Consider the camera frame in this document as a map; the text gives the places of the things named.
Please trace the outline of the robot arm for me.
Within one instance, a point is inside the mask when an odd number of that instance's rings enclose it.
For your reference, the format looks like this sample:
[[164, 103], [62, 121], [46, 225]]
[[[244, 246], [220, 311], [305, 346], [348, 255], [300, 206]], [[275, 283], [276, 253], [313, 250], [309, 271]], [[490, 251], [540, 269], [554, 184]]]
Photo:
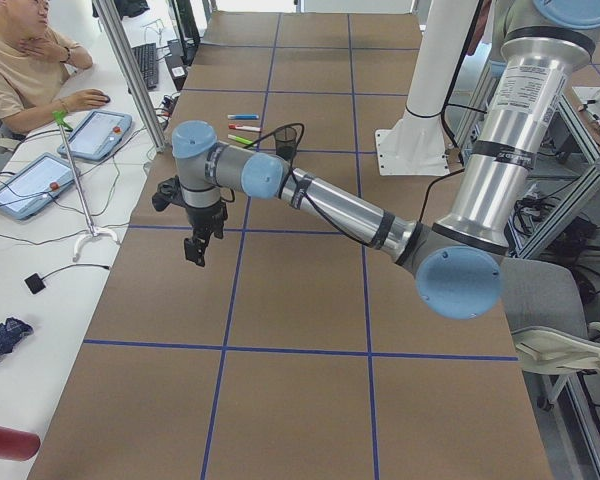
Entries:
[[404, 220], [313, 176], [290, 160], [221, 141], [208, 123], [172, 133], [175, 200], [192, 228], [186, 257], [205, 262], [227, 218], [223, 189], [277, 198], [314, 215], [410, 272], [421, 300], [447, 318], [472, 319], [509, 294], [527, 260], [508, 256], [505, 226], [535, 166], [571, 75], [600, 36], [600, 1], [507, 1], [496, 9], [500, 70], [485, 121], [450, 210], [432, 224]]

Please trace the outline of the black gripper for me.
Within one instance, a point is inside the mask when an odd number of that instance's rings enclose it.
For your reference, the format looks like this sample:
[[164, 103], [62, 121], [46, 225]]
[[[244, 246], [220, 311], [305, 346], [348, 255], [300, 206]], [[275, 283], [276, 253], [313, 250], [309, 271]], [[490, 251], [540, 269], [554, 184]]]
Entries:
[[192, 235], [183, 240], [184, 257], [196, 266], [206, 265], [205, 252], [211, 236], [224, 238], [224, 223], [228, 219], [227, 206], [224, 201], [204, 207], [185, 207], [188, 221], [192, 227]]

